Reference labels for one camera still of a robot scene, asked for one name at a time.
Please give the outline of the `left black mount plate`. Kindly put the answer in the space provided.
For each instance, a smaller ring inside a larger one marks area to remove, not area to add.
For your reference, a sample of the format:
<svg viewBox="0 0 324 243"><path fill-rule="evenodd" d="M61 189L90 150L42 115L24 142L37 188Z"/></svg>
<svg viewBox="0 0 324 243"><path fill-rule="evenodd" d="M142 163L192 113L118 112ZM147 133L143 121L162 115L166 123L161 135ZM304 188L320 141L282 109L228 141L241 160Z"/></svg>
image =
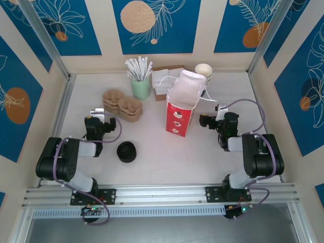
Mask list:
<svg viewBox="0 0 324 243"><path fill-rule="evenodd" d="M114 205L116 198L116 189L98 189L92 192L89 192L99 200L101 200L105 205ZM87 205L100 205L100 203L86 195L81 193L72 193L70 199L71 206L87 206Z"/></svg>

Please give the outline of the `right black mount plate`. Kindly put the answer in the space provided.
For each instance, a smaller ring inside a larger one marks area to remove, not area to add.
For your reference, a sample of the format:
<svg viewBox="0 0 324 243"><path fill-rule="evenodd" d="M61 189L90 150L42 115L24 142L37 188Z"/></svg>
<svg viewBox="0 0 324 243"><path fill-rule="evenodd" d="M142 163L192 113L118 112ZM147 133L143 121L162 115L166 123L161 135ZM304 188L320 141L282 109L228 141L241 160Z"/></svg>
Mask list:
<svg viewBox="0 0 324 243"><path fill-rule="evenodd" d="M239 201L251 202L251 194L245 189L223 189L222 186L209 186L205 188L208 203L238 203Z"/></svg>

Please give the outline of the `aluminium frame post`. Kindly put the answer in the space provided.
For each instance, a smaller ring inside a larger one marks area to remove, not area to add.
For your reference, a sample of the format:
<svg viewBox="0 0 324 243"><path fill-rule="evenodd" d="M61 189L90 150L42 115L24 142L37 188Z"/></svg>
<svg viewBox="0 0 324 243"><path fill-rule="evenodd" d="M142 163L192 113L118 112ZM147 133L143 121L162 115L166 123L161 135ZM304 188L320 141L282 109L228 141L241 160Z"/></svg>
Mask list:
<svg viewBox="0 0 324 243"><path fill-rule="evenodd" d="M29 0L17 0L17 3L62 76L69 80L70 73L31 2Z"/></svg>
<svg viewBox="0 0 324 243"><path fill-rule="evenodd" d="M247 73L251 76L257 69L259 62L263 59L265 52L267 51L271 41L273 40L275 34L278 31L283 19L286 16L293 0L280 0L277 10L275 11L264 36L262 37L252 61L247 69Z"/></svg>

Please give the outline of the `red paper takeout bag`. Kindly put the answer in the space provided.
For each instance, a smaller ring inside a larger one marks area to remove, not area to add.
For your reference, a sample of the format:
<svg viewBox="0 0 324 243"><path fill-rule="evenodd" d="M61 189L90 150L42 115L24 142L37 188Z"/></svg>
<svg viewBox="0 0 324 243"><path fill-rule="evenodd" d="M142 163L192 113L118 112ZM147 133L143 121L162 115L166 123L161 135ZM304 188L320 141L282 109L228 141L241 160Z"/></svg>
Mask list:
<svg viewBox="0 0 324 243"><path fill-rule="evenodd" d="M166 114L166 131L185 137L195 108L206 90L203 75L183 70L169 89Z"/></svg>

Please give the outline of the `green paper coffee cup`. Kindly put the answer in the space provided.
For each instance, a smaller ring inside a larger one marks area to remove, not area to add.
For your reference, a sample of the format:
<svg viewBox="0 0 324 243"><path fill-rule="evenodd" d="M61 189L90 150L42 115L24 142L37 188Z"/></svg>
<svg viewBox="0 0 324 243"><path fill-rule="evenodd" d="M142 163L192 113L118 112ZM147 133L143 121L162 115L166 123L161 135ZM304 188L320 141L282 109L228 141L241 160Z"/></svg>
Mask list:
<svg viewBox="0 0 324 243"><path fill-rule="evenodd" d="M213 69L210 65L208 64L198 64L195 69L194 69L195 73L203 75L205 78L208 78L212 75L213 73Z"/></svg>

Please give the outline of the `controller board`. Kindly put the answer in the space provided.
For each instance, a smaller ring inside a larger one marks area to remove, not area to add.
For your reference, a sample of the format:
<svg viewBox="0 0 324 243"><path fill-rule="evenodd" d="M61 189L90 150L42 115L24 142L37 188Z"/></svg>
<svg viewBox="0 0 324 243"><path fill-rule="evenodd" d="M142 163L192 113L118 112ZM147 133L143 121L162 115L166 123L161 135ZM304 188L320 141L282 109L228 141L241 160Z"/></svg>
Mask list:
<svg viewBox="0 0 324 243"><path fill-rule="evenodd" d="M101 211L102 211L102 208L85 206L81 209L80 215L82 217L101 216L102 215Z"/></svg>
<svg viewBox="0 0 324 243"><path fill-rule="evenodd" d="M228 220L236 220L243 214L247 213L251 208L248 206L225 206L224 217Z"/></svg>

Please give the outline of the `white napkins on tray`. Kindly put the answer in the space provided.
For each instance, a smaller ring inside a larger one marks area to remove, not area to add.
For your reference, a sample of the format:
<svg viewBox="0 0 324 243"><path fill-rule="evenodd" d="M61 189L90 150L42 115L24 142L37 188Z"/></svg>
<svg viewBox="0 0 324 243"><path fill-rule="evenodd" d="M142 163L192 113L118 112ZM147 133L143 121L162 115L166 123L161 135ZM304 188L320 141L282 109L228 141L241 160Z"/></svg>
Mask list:
<svg viewBox="0 0 324 243"><path fill-rule="evenodd" d="M153 69L153 71L162 70L162 69L168 69L168 70L170 70L170 69L176 69L176 68L184 68L184 65L173 65L173 66L156 67L156 68ZM155 100L156 101L164 101L164 100L166 100L166 96L167 96L167 94L157 95L155 93L155 91L154 91L154 95L155 95Z"/></svg>

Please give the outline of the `black mount plate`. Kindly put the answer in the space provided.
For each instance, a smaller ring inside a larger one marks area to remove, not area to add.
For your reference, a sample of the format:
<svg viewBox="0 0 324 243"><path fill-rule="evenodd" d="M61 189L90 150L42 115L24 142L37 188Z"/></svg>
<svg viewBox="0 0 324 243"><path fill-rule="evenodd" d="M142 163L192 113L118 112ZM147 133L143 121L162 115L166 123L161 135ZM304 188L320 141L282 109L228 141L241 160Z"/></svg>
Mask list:
<svg viewBox="0 0 324 243"><path fill-rule="evenodd" d="M101 200L105 205L114 205L116 198L116 189L98 189L92 192L89 192L99 200ZM81 193L72 193L70 199L71 206L87 206L87 205L100 205L100 203L86 195Z"/></svg>
<svg viewBox="0 0 324 243"><path fill-rule="evenodd" d="M251 194L245 189L223 189L222 186L209 186L205 188L208 203L238 203L239 201L251 202Z"/></svg>

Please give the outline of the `left controller board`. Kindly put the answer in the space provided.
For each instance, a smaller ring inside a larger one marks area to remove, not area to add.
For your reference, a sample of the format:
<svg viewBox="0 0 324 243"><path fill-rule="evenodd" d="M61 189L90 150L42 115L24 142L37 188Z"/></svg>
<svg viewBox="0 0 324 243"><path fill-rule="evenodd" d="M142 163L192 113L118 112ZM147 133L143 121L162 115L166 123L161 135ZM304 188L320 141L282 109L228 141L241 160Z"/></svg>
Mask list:
<svg viewBox="0 0 324 243"><path fill-rule="evenodd" d="M81 209L80 215L82 217L101 216L102 215L101 211L102 211L102 208L85 206Z"/></svg>

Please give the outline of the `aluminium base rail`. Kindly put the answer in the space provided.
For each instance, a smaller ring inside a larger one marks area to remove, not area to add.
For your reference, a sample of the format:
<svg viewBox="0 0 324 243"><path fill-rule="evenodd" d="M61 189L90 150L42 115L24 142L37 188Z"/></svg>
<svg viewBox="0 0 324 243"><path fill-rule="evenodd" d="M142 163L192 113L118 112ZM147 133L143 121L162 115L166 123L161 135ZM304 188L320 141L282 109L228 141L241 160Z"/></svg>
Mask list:
<svg viewBox="0 0 324 243"><path fill-rule="evenodd" d="M100 185L99 188L115 189L115 207L153 206L198 206L220 199L207 191L206 184L178 185ZM247 195L256 204L264 199L266 204L298 203L299 195L293 183L259 183ZM59 185L42 183L38 188L29 188L24 196L22 208L51 209L70 207L71 190Z"/></svg>

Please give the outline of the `mint green straw holder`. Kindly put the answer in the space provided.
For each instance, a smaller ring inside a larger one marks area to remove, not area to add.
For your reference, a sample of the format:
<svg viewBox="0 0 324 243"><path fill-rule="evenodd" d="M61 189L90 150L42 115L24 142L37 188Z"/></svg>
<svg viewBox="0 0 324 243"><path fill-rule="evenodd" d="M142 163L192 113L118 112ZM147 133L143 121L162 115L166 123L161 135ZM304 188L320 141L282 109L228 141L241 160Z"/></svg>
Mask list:
<svg viewBox="0 0 324 243"><path fill-rule="evenodd" d="M150 96L150 79L147 77L143 81L130 78L133 96L138 100L145 100Z"/></svg>

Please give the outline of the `right controller board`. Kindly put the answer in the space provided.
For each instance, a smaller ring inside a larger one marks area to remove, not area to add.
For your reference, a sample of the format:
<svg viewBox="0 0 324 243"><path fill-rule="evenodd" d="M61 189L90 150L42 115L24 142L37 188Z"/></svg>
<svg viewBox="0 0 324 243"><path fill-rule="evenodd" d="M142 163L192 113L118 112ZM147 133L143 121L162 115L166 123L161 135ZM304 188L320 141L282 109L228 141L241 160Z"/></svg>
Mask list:
<svg viewBox="0 0 324 243"><path fill-rule="evenodd" d="M243 214L247 213L251 208L248 206L225 206L224 217L228 220L236 220Z"/></svg>

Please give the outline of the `white paper napkin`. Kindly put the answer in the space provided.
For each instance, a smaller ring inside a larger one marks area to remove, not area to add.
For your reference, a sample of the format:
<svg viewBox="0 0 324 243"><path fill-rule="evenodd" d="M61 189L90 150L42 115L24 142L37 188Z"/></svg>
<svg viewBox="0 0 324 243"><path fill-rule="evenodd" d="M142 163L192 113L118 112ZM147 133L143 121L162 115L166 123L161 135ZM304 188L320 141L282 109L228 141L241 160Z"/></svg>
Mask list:
<svg viewBox="0 0 324 243"><path fill-rule="evenodd" d="M170 69L169 70L169 81L168 84L170 87L174 85L175 80L179 77L180 73L184 70L184 68L176 68L176 69Z"/></svg>
<svg viewBox="0 0 324 243"><path fill-rule="evenodd" d="M168 89L170 88L169 83L169 70L162 69L153 71L151 74L152 77L152 86L157 95L167 94Z"/></svg>

